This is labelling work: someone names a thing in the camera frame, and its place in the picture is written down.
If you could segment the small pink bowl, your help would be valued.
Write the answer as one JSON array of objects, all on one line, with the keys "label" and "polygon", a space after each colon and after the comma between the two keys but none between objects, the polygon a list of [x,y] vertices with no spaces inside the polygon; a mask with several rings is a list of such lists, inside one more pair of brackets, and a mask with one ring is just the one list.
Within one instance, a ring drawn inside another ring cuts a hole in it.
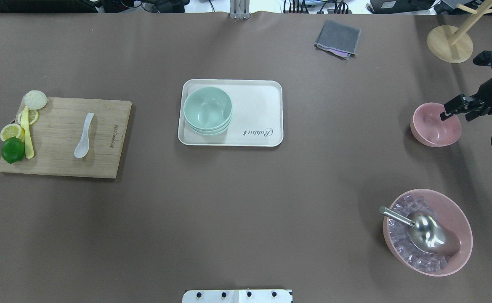
[{"label": "small pink bowl", "polygon": [[431,146],[449,146],[459,140],[462,126],[457,116],[442,120],[444,105],[427,102],[413,113],[410,123],[411,133],[420,143]]}]

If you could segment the white ceramic spoon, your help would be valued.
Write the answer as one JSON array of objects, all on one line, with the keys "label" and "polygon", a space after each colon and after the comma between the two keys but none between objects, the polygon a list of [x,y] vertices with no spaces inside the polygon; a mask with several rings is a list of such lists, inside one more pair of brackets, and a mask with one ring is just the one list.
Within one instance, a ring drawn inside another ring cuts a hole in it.
[{"label": "white ceramic spoon", "polygon": [[82,135],[73,153],[73,155],[77,159],[81,159],[85,157],[89,151],[90,148],[89,130],[93,117],[94,117],[94,113],[92,112],[88,113],[85,117],[85,121],[82,128]]}]

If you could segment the large pink bowl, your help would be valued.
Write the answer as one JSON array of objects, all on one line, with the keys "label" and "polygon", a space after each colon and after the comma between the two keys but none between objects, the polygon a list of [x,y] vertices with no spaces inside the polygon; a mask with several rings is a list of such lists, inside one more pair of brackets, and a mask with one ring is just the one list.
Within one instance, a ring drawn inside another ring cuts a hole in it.
[{"label": "large pink bowl", "polygon": [[[396,249],[394,245],[390,241],[389,231],[388,231],[388,219],[384,217],[382,228],[383,228],[383,237],[386,242],[386,246],[391,251],[394,258],[398,260],[398,263],[401,266],[405,266],[410,270],[418,272],[419,274],[425,276],[434,276],[434,277],[442,277],[449,276],[459,272],[469,261],[472,250],[473,250],[473,234],[471,230],[471,226],[469,221],[467,220],[464,212],[460,209],[460,207],[452,201],[445,194],[440,192],[436,192],[430,189],[413,189],[401,194],[397,199],[401,198],[405,194],[412,194],[413,196],[423,196],[427,202],[429,202],[430,207],[433,211],[438,214],[437,222],[442,224],[444,227],[453,231],[456,236],[461,241],[461,247],[459,252],[450,256],[450,260],[448,265],[440,269],[438,272],[433,274],[423,273],[421,271],[415,270],[413,267],[409,266],[402,260],[402,257],[397,255]],[[392,205],[396,202],[393,201],[388,208],[391,209]]]}]

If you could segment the green bowl stack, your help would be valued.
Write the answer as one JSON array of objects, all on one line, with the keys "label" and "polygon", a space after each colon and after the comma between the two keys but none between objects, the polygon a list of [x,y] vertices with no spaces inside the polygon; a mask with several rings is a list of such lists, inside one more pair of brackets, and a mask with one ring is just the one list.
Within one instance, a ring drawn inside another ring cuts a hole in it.
[{"label": "green bowl stack", "polygon": [[200,88],[189,94],[183,105],[189,126],[204,136],[215,136],[227,130],[234,114],[230,96],[220,88]]}]

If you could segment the wooden mug tree stand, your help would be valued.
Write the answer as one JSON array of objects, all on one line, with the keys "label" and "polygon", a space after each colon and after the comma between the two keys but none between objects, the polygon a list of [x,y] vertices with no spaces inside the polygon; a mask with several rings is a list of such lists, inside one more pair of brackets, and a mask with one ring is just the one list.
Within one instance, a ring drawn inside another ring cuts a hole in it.
[{"label": "wooden mug tree stand", "polygon": [[462,63],[470,58],[473,43],[467,31],[487,13],[492,13],[492,0],[485,0],[476,10],[462,4],[457,8],[471,15],[460,26],[442,25],[429,31],[426,42],[429,50],[439,59],[452,63]]}]

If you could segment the metal ice scoop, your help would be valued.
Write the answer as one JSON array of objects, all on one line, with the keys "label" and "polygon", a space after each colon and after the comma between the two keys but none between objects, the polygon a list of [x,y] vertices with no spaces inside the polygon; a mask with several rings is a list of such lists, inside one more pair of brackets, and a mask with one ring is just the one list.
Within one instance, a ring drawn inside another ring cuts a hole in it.
[{"label": "metal ice scoop", "polygon": [[461,241],[458,236],[429,213],[417,211],[405,217],[385,206],[379,207],[379,213],[406,226],[411,242],[425,253],[452,256],[460,250]]}]

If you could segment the grey folded cloth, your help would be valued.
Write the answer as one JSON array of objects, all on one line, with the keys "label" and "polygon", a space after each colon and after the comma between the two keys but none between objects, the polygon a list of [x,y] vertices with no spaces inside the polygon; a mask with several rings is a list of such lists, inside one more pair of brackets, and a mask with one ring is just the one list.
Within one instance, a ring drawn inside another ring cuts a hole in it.
[{"label": "grey folded cloth", "polygon": [[314,46],[348,60],[356,56],[361,30],[336,21],[325,21]]}]

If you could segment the clear ice cubes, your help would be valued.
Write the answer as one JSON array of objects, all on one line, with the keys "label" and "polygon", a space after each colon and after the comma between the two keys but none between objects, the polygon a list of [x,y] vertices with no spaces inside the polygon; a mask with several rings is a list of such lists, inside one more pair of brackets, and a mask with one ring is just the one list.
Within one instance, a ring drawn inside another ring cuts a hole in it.
[{"label": "clear ice cubes", "polygon": [[[423,211],[431,214],[434,219],[438,218],[438,214],[432,210],[429,202],[423,196],[405,194],[396,200],[391,209],[404,216],[416,211]],[[448,265],[449,256],[433,255],[419,250],[409,239],[404,224],[389,218],[388,231],[390,241],[394,245],[397,255],[402,257],[402,260],[415,270],[433,274]]]}]

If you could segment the white serving tray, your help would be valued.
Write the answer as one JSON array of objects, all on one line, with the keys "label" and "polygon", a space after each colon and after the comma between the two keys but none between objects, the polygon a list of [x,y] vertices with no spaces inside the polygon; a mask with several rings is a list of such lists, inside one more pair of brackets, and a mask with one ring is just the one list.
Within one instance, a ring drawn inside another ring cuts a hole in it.
[{"label": "white serving tray", "polygon": [[216,87],[229,94],[234,115],[226,131],[204,136],[192,130],[180,110],[177,137],[190,146],[278,146],[284,139],[282,88],[271,80],[191,79],[184,83],[181,106],[192,92]]}]

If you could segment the bamboo cutting board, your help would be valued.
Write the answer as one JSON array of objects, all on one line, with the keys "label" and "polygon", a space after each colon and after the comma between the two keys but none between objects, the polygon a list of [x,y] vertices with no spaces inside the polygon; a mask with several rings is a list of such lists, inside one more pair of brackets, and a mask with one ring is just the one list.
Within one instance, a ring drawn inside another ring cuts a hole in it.
[{"label": "bamboo cutting board", "polygon": [[[30,127],[35,156],[13,164],[0,159],[0,172],[114,179],[131,109],[130,101],[49,97]],[[88,113],[89,150],[78,159],[74,149]]]}]

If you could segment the lemon slice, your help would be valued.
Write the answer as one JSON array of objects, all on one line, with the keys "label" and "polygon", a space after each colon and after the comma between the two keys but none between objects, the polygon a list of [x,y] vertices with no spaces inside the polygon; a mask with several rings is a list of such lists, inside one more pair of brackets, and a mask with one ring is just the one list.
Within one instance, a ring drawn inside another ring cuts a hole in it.
[{"label": "lemon slice", "polygon": [[[22,115],[23,115],[23,111],[19,112],[16,117],[16,122],[19,125],[21,125]],[[34,123],[36,123],[36,121],[38,121],[40,117],[38,110],[33,110],[33,109],[28,110],[28,115],[29,115],[28,117],[29,126],[32,126]]]},{"label": "lemon slice", "polygon": [[24,141],[25,131],[23,127],[17,123],[9,123],[5,127],[1,129],[0,138],[2,141],[5,141],[9,138],[18,138],[21,141]]}]

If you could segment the green lime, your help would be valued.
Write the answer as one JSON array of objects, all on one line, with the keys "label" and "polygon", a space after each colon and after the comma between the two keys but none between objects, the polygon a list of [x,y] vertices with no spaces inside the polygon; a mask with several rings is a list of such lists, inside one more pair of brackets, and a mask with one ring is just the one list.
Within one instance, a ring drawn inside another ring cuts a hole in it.
[{"label": "green lime", "polygon": [[17,138],[11,137],[3,142],[1,149],[1,157],[7,163],[15,163],[21,161],[25,155],[25,144]]}]

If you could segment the aluminium frame post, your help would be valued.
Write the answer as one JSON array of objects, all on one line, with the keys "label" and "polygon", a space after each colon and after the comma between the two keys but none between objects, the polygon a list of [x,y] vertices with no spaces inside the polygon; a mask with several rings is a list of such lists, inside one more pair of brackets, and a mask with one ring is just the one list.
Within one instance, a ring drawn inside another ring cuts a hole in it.
[{"label": "aluminium frame post", "polygon": [[230,19],[246,20],[250,15],[249,0],[230,0]]}]

